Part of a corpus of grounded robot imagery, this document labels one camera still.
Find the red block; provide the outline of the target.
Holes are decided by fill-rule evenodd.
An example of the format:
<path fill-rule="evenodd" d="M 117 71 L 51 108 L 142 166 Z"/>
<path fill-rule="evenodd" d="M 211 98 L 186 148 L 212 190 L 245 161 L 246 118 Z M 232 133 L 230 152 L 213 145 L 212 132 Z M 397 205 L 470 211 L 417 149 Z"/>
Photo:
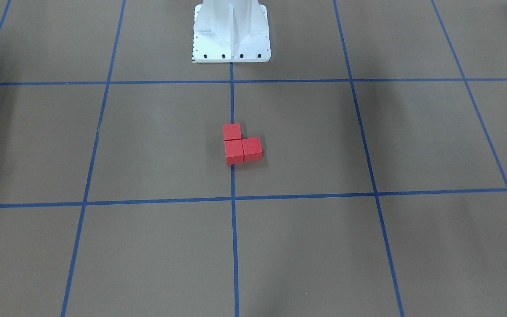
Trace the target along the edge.
<path fill-rule="evenodd" d="M 259 137 L 246 138 L 241 140 L 243 150 L 243 162 L 259 161 L 262 159 L 263 151 Z"/>
<path fill-rule="evenodd" d="M 242 139 L 226 140 L 224 142 L 225 161 L 227 165 L 245 162 Z"/>
<path fill-rule="evenodd" d="M 242 139 L 242 131 L 240 123 L 224 124 L 223 125 L 223 139 L 224 142 Z"/>

